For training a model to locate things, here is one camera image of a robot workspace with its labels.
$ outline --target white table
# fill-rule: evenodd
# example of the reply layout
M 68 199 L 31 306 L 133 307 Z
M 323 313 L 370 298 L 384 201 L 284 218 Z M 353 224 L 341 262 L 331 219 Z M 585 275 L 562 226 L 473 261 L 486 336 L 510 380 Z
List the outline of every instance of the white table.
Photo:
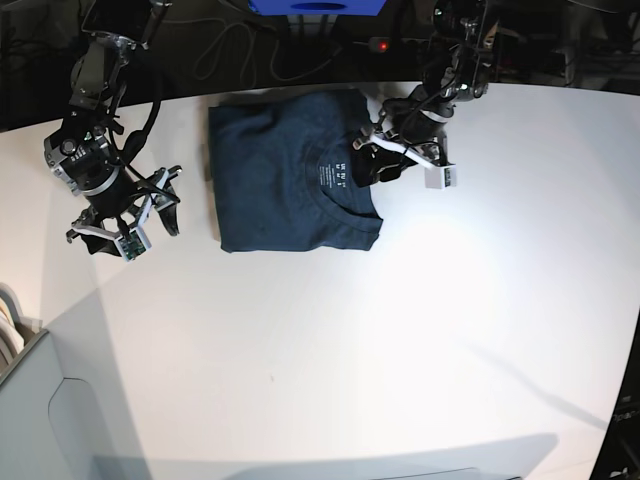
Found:
M 58 123 L 0 135 L 0 281 L 137 478 L 586 480 L 640 305 L 640 98 L 492 86 L 448 127 L 458 188 L 419 168 L 373 188 L 371 252 L 232 255 L 206 174 L 218 101 L 163 104 L 137 166 L 184 167 L 182 234 L 154 215 L 128 265 L 65 241 L 86 204 L 45 166 Z

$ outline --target navy blue t-shirt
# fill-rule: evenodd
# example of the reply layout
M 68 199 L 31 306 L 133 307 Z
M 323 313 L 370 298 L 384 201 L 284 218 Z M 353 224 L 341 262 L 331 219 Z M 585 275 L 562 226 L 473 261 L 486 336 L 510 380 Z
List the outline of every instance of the navy blue t-shirt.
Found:
M 216 210 L 227 252 L 369 250 L 382 220 L 351 178 L 351 143 L 370 122 L 357 90 L 209 110 Z

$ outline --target blue box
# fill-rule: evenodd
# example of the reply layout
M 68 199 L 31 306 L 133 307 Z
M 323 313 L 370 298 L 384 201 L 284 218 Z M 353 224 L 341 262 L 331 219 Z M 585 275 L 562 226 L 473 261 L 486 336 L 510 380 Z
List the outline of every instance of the blue box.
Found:
M 377 15 L 386 0 L 251 0 L 260 15 Z

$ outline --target folded t-shirt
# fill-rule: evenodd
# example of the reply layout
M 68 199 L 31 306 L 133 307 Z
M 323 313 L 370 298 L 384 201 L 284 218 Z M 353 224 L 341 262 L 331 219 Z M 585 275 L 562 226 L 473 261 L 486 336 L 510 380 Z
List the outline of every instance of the folded t-shirt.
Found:
M 222 249 L 369 250 L 382 220 L 351 178 L 351 144 L 370 123 L 357 90 L 209 110 Z

